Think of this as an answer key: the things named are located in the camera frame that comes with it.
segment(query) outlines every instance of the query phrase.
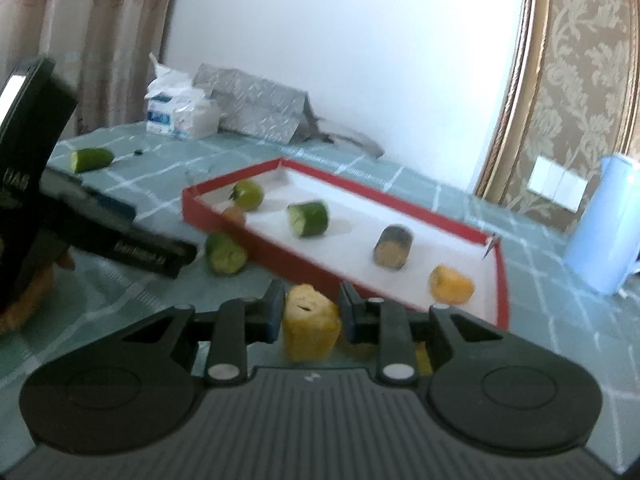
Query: gold wall molding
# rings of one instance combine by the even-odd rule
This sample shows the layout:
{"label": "gold wall molding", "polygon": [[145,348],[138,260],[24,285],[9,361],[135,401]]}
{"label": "gold wall molding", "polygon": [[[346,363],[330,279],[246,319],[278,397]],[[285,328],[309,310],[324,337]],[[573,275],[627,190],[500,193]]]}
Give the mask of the gold wall molding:
{"label": "gold wall molding", "polygon": [[614,151],[628,153],[631,146],[634,127],[636,126],[636,115],[638,114],[640,91],[640,0],[629,0],[629,76],[626,82],[625,102],[622,108],[622,120]]}
{"label": "gold wall molding", "polygon": [[542,76],[551,0],[523,0],[520,29],[510,82],[484,167],[476,185],[476,195],[489,202],[504,199]]}

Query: white wall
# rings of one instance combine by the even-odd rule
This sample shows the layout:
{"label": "white wall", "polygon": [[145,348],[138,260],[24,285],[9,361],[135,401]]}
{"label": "white wall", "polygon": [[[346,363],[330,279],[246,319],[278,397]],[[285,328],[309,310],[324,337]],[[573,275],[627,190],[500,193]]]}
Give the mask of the white wall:
{"label": "white wall", "polygon": [[521,0],[175,0],[163,62],[306,89],[388,158],[472,189],[504,96]]}

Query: light switch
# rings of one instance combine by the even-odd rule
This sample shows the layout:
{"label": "light switch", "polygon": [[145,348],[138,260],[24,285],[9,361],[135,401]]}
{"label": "light switch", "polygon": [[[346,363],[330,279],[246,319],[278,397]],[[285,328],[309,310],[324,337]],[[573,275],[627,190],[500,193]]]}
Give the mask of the light switch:
{"label": "light switch", "polygon": [[580,207],[586,187],[587,181],[585,179],[573,171],[565,171],[553,201],[575,213]]}
{"label": "light switch", "polygon": [[562,179],[564,172],[564,167],[552,162],[549,167],[549,172],[546,174],[545,185],[543,186],[542,193],[540,193],[540,195],[548,198],[549,200],[553,200],[556,196],[556,191],[558,191],[558,186],[560,186],[560,180]]}
{"label": "light switch", "polygon": [[551,161],[548,158],[539,156],[536,159],[536,164],[533,167],[533,171],[531,171],[531,176],[529,177],[529,184],[527,184],[527,189],[529,189],[530,192],[542,195],[542,190],[545,187],[546,176],[549,174],[549,168],[551,168]]}

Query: human hand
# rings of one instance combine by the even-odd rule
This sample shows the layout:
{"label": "human hand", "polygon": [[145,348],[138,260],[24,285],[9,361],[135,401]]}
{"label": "human hand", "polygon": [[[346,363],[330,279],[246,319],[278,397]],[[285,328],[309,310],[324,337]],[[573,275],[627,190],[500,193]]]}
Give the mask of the human hand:
{"label": "human hand", "polygon": [[[63,269],[73,270],[76,268],[76,264],[66,251],[56,263]],[[37,272],[20,298],[0,314],[0,335],[8,330],[20,330],[24,323],[39,309],[40,303],[52,288],[53,265]]]}

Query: red and white tray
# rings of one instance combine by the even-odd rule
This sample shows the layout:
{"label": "red and white tray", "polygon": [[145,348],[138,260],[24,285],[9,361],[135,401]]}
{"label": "red and white tray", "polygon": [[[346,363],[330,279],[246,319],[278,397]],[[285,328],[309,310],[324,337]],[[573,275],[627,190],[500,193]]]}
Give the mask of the red and white tray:
{"label": "red and white tray", "polygon": [[[234,184],[244,178],[260,183],[265,199],[241,227],[221,212],[230,205]],[[320,237],[296,238],[289,228],[287,205],[314,199],[328,205],[329,228]],[[486,233],[340,176],[277,158],[188,187],[182,192],[182,214],[203,231],[226,231],[253,261],[294,283],[310,283],[334,301],[339,283],[347,280],[365,298],[383,296],[414,310],[427,310],[436,303],[429,292],[429,275],[445,264],[476,284],[475,294],[461,308],[508,328],[499,243],[482,259]],[[401,270],[384,269],[372,259],[373,247],[389,224],[405,225],[414,234]]]}

